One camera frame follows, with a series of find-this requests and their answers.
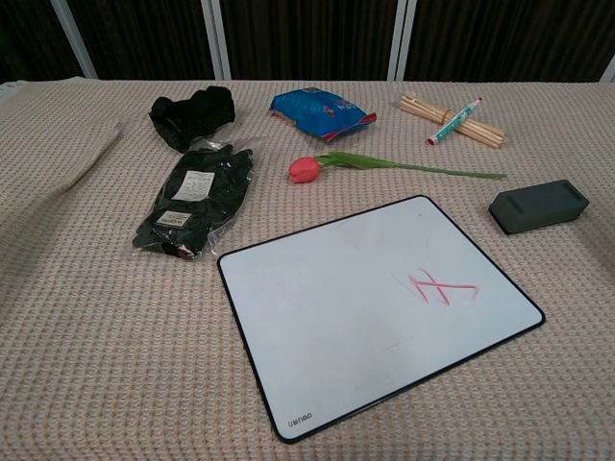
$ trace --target blue plastic bag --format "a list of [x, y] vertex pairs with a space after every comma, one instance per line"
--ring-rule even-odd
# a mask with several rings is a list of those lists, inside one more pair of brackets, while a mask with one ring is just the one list
[[270, 109], [298, 130], [326, 141], [342, 133], [361, 130], [376, 121], [375, 113], [367, 115], [353, 103], [318, 88], [279, 94], [273, 98]]

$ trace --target dark curtain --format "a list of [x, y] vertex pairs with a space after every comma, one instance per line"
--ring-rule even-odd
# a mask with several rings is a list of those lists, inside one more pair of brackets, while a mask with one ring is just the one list
[[200, 0], [67, 3], [100, 79], [213, 79]]
[[386, 80], [396, 0], [221, 0], [240, 80]]
[[0, 83], [82, 75], [49, 0], [0, 2]]
[[419, 0], [405, 78], [595, 82], [614, 54], [613, 0]]

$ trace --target whiteboard eraser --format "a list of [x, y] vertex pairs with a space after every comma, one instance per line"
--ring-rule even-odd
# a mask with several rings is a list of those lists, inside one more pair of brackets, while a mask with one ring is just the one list
[[567, 180], [500, 192], [489, 206], [508, 234], [577, 219], [589, 201]]

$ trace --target whiteboard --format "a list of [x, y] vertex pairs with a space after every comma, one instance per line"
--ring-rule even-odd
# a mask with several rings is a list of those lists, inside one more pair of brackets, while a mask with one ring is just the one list
[[285, 442], [545, 321], [425, 196], [231, 252], [218, 269]]

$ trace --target red scribble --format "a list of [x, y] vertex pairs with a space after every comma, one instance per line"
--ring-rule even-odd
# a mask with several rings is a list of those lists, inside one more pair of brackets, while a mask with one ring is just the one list
[[408, 275], [408, 278], [410, 279], [410, 282], [416, 287], [417, 291], [419, 292], [419, 294], [421, 295], [421, 297], [423, 298], [423, 301], [425, 301], [425, 303], [429, 304], [430, 300], [428, 299], [427, 295], [425, 294], [425, 291], [423, 291], [424, 286], [434, 286], [435, 288], [437, 288], [438, 293], [440, 294], [440, 296], [442, 297], [442, 303], [444, 303], [445, 305], [451, 305], [451, 300], [449, 299], [449, 297], [446, 295], [446, 293], [444, 292], [444, 288], [465, 288], [465, 289], [471, 289], [474, 290], [474, 293], [472, 295], [472, 300], [474, 300], [477, 296], [477, 294], [479, 293], [480, 289], [477, 285], [470, 285], [470, 284], [456, 284], [456, 283], [442, 283], [437, 281], [436, 279], [434, 279], [431, 274], [429, 272], [427, 272], [425, 269], [420, 269], [421, 272], [423, 272], [429, 279], [430, 281], [422, 281], [419, 280], [411, 275]]

